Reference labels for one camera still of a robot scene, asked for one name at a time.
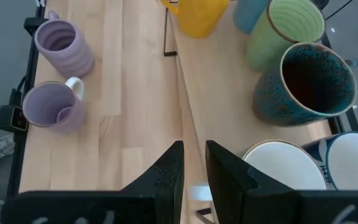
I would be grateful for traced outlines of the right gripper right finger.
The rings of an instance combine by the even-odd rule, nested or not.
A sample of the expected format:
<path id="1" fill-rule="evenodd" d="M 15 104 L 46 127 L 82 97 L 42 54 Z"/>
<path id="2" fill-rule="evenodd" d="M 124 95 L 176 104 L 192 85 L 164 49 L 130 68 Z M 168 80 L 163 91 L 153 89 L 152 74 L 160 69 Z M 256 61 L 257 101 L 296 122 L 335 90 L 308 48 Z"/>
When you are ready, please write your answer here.
<path id="1" fill-rule="evenodd" d="M 219 224 L 295 224 L 295 191 L 206 141 L 206 169 Z"/>

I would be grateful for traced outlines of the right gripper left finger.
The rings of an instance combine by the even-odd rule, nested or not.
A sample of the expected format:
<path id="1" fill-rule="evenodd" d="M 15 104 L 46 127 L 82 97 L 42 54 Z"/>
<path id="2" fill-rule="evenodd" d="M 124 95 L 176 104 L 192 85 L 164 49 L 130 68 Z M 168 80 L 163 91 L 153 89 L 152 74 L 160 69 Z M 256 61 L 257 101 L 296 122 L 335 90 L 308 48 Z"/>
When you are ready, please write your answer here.
<path id="1" fill-rule="evenodd" d="M 184 188 L 184 145 L 175 141 L 121 192 L 119 224 L 180 224 Z"/>

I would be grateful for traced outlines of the teal mug white interior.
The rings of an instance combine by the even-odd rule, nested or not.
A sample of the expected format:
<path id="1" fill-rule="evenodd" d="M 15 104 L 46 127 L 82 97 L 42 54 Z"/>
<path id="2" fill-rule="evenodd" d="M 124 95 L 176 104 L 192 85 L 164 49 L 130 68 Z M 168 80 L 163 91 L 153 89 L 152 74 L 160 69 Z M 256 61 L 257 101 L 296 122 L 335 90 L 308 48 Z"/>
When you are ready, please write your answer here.
<path id="1" fill-rule="evenodd" d="M 266 140 L 250 147 L 242 160 L 295 190 L 326 190 L 324 175 L 301 147 L 283 140 Z"/>

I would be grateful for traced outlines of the dark teal speckled mug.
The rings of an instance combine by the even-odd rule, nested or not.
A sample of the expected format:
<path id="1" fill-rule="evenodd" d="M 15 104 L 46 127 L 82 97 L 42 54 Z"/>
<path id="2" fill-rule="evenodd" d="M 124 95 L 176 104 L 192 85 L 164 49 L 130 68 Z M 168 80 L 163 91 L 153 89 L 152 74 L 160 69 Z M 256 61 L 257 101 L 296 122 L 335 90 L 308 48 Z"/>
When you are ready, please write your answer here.
<path id="1" fill-rule="evenodd" d="M 252 109 L 268 124 L 299 126 L 345 113 L 356 96 L 355 75 L 343 58 L 323 45 L 301 42 L 261 74 Z"/>

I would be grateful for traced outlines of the blue white floral mug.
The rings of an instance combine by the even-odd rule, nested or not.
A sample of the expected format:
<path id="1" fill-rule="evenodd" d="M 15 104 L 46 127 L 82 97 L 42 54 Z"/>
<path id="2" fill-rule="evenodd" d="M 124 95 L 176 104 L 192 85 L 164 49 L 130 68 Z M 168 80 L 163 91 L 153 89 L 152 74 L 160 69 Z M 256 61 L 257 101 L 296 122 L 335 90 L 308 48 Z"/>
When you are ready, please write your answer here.
<path id="1" fill-rule="evenodd" d="M 358 132 L 328 136 L 302 148 L 319 166 L 329 190 L 358 190 Z"/>

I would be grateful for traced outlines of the lilac striped mug white handle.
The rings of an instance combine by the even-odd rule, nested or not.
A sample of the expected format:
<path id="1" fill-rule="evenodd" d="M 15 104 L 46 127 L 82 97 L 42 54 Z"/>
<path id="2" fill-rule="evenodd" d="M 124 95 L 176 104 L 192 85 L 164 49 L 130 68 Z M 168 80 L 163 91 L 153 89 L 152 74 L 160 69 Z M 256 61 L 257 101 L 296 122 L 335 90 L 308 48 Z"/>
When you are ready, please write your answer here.
<path id="1" fill-rule="evenodd" d="M 85 84 L 77 77 L 65 83 L 40 83 L 24 97 L 24 116 L 31 124 L 55 133 L 74 132 L 85 121 L 84 93 Z"/>

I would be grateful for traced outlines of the green mug white handle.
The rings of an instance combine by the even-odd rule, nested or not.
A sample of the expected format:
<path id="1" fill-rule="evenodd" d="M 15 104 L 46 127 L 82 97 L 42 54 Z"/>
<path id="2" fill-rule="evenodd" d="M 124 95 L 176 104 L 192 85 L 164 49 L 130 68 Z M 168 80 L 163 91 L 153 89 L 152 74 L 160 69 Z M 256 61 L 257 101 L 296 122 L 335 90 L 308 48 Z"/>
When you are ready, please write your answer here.
<path id="1" fill-rule="evenodd" d="M 262 71 L 278 60 L 287 48 L 299 42 L 318 42 L 325 21 L 310 0 L 271 0 L 247 41 L 248 65 Z"/>

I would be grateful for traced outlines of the yellow mug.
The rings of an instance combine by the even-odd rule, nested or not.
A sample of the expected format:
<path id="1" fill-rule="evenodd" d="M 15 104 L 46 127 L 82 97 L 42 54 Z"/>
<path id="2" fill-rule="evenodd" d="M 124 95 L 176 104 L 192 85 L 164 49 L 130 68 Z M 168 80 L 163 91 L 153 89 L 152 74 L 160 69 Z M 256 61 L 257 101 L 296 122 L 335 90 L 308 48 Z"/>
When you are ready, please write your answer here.
<path id="1" fill-rule="evenodd" d="M 160 0 L 176 16 L 178 27 L 184 34 L 204 38 L 212 33 L 230 0 L 177 1 L 177 5 L 173 5 L 169 0 Z"/>

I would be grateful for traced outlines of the lilac ribbed mug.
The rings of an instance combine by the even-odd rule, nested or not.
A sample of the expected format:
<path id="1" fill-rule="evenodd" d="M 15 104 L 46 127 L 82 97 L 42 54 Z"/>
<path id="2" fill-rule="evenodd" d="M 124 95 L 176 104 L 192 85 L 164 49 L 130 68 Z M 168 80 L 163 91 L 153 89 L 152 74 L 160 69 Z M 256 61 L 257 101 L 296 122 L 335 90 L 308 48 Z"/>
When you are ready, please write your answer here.
<path id="1" fill-rule="evenodd" d="M 94 55 L 79 27 L 48 11 L 34 35 L 37 50 L 65 78 L 81 78 L 93 69 Z"/>

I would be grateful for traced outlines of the light blue mug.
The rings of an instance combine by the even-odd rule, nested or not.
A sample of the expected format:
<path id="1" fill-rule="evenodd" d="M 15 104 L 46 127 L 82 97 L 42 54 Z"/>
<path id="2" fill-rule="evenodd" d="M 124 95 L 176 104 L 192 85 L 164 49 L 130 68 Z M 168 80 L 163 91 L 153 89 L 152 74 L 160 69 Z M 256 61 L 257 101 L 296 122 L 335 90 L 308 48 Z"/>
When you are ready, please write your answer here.
<path id="1" fill-rule="evenodd" d="M 269 0 L 238 0 L 234 10 L 234 23 L 241 31 L 250 34 Z"/>

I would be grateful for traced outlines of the wooden rack black metal legs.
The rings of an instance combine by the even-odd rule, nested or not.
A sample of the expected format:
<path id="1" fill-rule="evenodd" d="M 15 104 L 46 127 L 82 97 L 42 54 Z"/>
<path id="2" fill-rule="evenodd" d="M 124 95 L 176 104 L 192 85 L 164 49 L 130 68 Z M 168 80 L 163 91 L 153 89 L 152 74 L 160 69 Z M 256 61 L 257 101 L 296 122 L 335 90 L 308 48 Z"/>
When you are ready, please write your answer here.
<path id="1" fill-rule="evenodd" d="M 247 35 L 233 22 L 232 1 L 208 37 L 194 39 L 182 33 L 175 16 L 167 14 L 177 52 L 178 94 L 185 146 L 185 191 L 187 224 L 203 224 L 196 211 L 212 208 L 211 202 L 196 201 L 191 188 L 207 183 L 205 143 L 214 140 L 238 157 L 254 144 L 281 139 L 303 145 L 331 135 L 327 121 L 307 126 L 280 128 L 254 116 L 252 92 L 260 77 L 246 64 Z"/>

